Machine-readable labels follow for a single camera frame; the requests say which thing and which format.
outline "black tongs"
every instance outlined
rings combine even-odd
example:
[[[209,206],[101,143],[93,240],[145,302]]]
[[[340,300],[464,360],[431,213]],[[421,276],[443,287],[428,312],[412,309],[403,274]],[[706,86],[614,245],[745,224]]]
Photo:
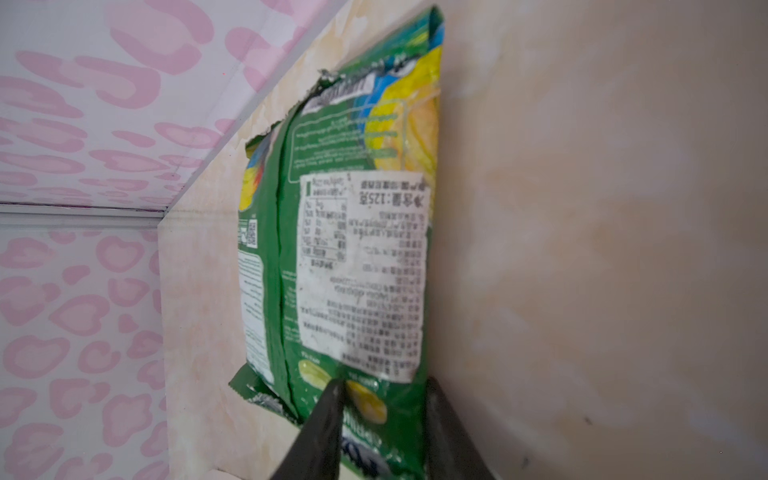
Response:
[[[346,388],[328,383],[272,480],[336,480]],[[434,377],[427,380],[426,461],[431,480],[493,480]]]

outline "beige wall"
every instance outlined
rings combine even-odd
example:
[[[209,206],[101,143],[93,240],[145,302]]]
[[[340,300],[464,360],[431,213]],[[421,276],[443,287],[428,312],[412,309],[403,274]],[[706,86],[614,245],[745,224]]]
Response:
[[[225,385],[245,140],[419,5],[351,2],[161,224],[175,478],[267,478],[294,435]],[[768,477],[768,4],[440,5],[429,361],[488,463]]]

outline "green snack bag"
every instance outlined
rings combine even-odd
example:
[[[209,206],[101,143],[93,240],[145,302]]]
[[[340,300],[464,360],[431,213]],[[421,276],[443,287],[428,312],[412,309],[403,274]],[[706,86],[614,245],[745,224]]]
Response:
[[[332,378],[343,461],[424,478],[425,277],[442,15],[430,8],[246,146],[238,261],[247,364],[230,382],[297,425]]]

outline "pink leopard print wallpaper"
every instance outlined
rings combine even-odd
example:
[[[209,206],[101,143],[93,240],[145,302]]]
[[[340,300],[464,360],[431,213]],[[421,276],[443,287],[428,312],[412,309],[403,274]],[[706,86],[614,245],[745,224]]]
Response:
[[[327,3],[3,2],[0,203],[164,210]]]
[[[168,476],[155,230],[0,230],[0,478]]]

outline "qr code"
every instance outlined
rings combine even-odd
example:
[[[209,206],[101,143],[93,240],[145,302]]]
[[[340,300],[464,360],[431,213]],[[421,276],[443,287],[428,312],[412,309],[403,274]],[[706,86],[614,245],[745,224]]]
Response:
[[[248,220],[248,230],[245,233],[246,247],[250,247],[250,248],[259,247],[258,233],[257,233],[258,225],[259,224],[255,218]]]

